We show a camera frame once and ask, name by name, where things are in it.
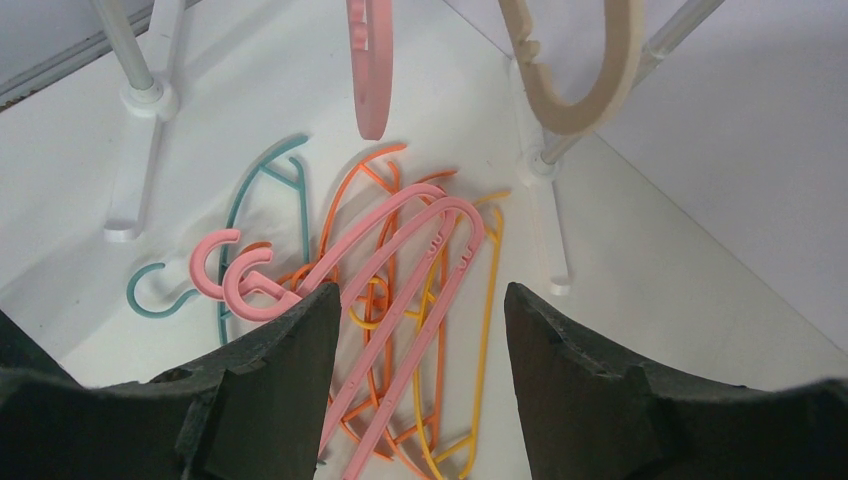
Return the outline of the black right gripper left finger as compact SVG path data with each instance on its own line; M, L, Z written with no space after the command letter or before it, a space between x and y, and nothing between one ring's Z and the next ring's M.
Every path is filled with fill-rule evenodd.
M86 388L1 320L5 479L310 479L339 337L340 292L147 383Z

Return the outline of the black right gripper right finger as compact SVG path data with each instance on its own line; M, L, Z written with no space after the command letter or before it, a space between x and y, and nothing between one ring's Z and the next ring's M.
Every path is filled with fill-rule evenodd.
M508 352L535 479L843 479L847 383L730 385L642 356L507 287Z

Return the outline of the beige plastic hanger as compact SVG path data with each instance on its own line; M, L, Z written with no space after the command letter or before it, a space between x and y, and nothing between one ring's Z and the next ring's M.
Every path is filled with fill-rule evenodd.
M548 131L583 135L623 104L639 63L643 1L501 1L531 109Z

